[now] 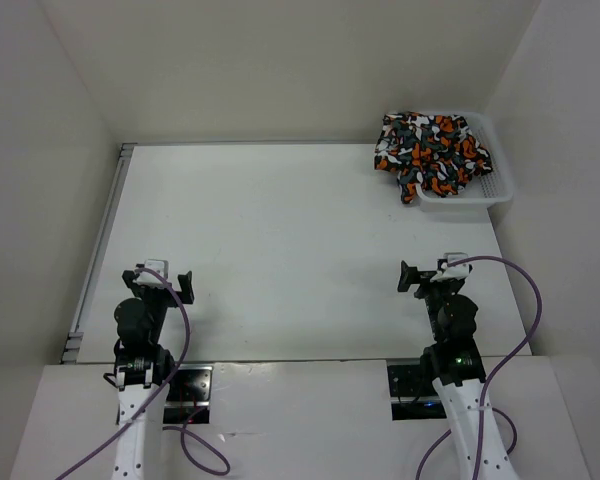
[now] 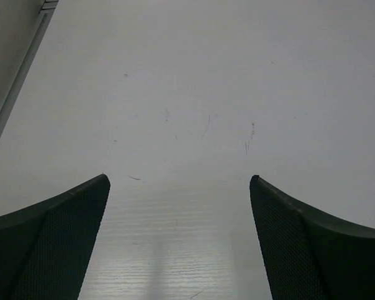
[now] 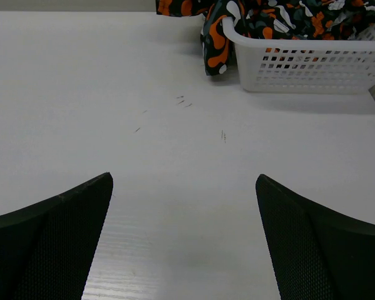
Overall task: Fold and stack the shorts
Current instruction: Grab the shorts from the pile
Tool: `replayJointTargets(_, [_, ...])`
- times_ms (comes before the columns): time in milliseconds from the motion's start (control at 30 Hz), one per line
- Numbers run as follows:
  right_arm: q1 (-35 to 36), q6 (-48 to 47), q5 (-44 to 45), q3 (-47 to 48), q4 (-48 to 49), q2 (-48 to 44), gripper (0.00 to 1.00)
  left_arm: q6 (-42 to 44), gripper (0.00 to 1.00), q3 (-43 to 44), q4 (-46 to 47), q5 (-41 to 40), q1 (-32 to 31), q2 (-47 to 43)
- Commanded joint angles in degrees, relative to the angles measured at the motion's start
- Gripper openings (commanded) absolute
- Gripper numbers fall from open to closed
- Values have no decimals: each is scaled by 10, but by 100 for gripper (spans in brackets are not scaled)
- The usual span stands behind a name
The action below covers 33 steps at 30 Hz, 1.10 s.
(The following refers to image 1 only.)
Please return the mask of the orange camouflage shorts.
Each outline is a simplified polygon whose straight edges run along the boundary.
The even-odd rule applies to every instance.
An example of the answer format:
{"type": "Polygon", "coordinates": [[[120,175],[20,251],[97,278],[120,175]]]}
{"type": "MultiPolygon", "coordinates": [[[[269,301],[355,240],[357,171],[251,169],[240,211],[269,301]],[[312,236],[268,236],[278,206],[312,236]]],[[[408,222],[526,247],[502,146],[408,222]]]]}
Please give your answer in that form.
{"type": "Polygon", "coordinates": [[[373,162],[376,170],[396,175],[405,205],[419,189],[440,198],[455,196],[473,179],[493,172],[489,150],[457,114],[386,114],[373,162]]]}

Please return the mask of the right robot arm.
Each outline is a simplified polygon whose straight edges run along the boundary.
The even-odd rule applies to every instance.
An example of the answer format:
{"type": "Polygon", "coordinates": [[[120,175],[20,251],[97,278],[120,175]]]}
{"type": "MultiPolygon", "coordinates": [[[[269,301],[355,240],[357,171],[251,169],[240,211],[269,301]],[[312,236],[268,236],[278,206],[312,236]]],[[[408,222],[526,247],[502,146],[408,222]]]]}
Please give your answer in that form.
{"type": "Polygon", "coordinates": [[[402,262],[397,290],[415,287],[425,302],[434,343],[425,348],[418,370],[420,385],[436,393],[449,423],[462,479],[517,479],[502,440],[489,394],[487,375],[474,334],[478,306],[460,293],[471,272],[468,265],[449,268],[463,254],[446,254],[435,270],[402,262]]]}

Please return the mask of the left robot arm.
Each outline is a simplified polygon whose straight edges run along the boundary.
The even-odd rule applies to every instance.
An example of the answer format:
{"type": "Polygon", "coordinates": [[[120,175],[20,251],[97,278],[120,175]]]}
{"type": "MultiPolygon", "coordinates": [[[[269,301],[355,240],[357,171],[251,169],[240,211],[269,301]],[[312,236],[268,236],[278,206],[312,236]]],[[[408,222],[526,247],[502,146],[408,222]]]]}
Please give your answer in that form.
{"type": "Polygon", "coordinates": [[[118,433],[112,477],[161,479],[164,404],[180,385],[179,362],[159,344],[166,314],[191,305],[192,274],[180,274],[180,289],[168,281],[169,263],[150,259],[123,272],[132,296],[118,304],[113,317],[114,383],[118,391],[118,433]]]}

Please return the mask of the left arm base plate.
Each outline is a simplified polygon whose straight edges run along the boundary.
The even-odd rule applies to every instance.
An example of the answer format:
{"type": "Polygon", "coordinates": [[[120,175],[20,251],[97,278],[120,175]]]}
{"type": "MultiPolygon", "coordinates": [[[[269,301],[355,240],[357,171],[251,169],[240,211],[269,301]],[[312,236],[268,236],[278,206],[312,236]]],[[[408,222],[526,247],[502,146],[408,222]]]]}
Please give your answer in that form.
{"type": "Polygon", "coordinates": [[[165,388],[168,394],[163,402],[165,425],[208,424],[213,367],[187,364],[181,367],[165,388]]]}

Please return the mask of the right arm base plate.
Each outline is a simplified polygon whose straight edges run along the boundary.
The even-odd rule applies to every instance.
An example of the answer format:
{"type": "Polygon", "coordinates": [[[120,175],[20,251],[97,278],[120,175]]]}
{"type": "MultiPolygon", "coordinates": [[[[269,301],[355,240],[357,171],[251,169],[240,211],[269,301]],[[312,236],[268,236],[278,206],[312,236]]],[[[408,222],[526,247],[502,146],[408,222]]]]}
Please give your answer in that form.
{"type": "Polygon", "coordinates": [[[393,421],[446,418],[439,396],[419,361],[389,361],[386,370],[393,421]]]}

